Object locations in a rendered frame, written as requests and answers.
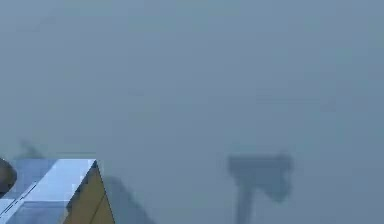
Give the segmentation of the grey-topped yellow cabinet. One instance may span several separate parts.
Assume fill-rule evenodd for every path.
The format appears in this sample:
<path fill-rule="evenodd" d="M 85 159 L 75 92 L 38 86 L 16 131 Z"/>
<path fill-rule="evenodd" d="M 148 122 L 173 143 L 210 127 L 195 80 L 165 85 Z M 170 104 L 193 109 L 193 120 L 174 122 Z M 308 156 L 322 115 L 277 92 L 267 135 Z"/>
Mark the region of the grey-topped yellow cabinet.
<path fill-rule="evenodd" d="M 95 159 L 14 159 L 0 224 L 116 224 Z"/>

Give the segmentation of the dark grey round object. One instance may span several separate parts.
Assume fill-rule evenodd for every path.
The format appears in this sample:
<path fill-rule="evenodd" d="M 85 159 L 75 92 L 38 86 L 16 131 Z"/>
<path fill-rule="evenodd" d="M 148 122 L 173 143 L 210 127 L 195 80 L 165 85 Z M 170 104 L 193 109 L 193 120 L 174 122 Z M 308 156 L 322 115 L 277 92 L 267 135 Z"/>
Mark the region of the dark grey round object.
<path fill-rule="evenodd" d="M 3 158 L 0 158 L 0 198 L 7 194 L 17 181 L 17 171 Z"/>

